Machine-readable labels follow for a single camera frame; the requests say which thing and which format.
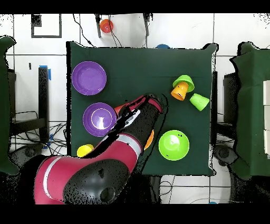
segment plate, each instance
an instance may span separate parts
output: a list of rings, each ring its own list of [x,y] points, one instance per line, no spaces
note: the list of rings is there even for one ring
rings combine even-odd
[[[116,113],[108,104],[91,104],[83,114],[83,125],[93,136],[103,137],[116,123]]]
[[[105,70],[96,62],[84,61],[72,72],[72,85],[83,95],[95,95],[103,90],[107,81]]]

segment red bowl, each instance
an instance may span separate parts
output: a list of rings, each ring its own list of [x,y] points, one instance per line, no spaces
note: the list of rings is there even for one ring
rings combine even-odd
[[[113,29],[113,23],[112,21],[110,21],[111,23],[111,30]],[[109,27],[109,20],[106,18],[105,20],[102,20],[100,22],[100,29],[104,32],[104,33],[110,33],[110,27]]]

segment chair leg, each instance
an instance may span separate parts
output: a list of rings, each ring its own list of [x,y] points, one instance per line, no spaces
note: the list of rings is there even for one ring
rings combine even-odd
[[[98,36],[99,38],[101,37],[101,33],[100,33],[100,17],[99,17],[99,14],[95,14],[95,21],[97,23],[97,29],[98,29]]]
[[[149,22],[149,13],[143,13],[144,26],[146,27],[146,36],[149,36],[148,24]]]

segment cup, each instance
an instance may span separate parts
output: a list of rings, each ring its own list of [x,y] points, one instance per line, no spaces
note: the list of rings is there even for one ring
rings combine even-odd
[[[202,111],[209,103],[209,99],[201,96],[200,94],[193,94],[189,100],[199,111]]]
[[[77,150],[77,156],[84,157],[85,155],[93,151],[93,149],[94,149],[94,146],[91,144],[82,145]]]
[[[105,20],[102,20],[100,22],[100,29],[104,33],[111,33],[111,30],[113,29],[113,23],[112,23],[112,21],[110,21],[110,25],[111,25],[111,28],[109,26],[109,20],[106,18]]]
[[[180,82],[186,82],[188,84],[188,91],[187,92],[191,92],[194,90],[194,83],[191,79],[190,76],[188,76],[187,74],[182,74],[182,76],[179,76],[177,80],[175,80],[172,84],[172,86],[175,88],[176,85],[178,85],[178,83]]]
[[[154,130],[152,130],[151,135],[149,136],[149,138],[148,138],[148,140],[146,142],[144,150],[146,150],[151,145],[151,143],[153,141],[153,138],[154,138]]]
[[[183,101],[186,97],[187,91],[188,84],[186,82],[180,82],[175,86],[175,88],[171,92],[171,95],[176,99]]]

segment green bowl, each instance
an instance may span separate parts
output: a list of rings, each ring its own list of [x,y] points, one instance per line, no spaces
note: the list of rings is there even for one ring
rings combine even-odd
[[[175,88],[175,86],[177,86],[179,82],[186,82],[188,84],[187,92],[191,92],[194,90],[195,86],[190,76],[183,74],[182,76],[178,77],[178,79],[173,82],[172,86]]]
[[[184,158],[189,150],[187,136],[178,130],[170,130],[164,133],[158,143],[160,154],[172,161]]]

